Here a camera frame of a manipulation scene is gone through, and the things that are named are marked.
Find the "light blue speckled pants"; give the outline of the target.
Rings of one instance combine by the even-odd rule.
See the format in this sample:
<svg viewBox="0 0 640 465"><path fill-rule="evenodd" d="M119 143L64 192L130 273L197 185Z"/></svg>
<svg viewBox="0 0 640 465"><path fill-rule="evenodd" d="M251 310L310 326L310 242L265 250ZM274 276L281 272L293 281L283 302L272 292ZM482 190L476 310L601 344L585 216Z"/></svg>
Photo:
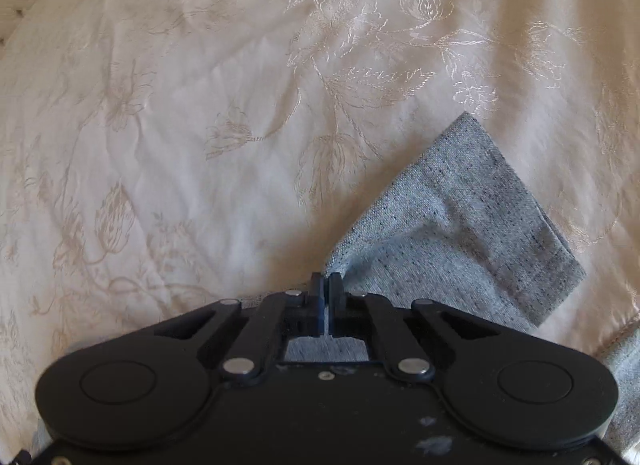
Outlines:
<svg viewBox="0 0 640 465"><path fill-rule="evenodd" d="M584 273L475 118L457 118L319 272L324 333L225 377L234 298L77 350L38 381L40 464L617 464L614 375L533 335ZM409 311L432 378L329 334L326 281Z"/></svg>

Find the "cream embroidered bedspread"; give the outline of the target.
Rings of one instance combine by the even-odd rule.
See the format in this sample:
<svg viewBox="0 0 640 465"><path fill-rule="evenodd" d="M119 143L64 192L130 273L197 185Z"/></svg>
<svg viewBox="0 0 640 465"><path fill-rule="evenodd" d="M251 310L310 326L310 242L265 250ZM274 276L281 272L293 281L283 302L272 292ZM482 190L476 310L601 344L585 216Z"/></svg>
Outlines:
<svg viewBox="0 0 640 465"><path fill-rule="evenodd" d="M1 0L1 455L74 346L299 285L460 114L585 270L639 441L639 0Z"/></svg>

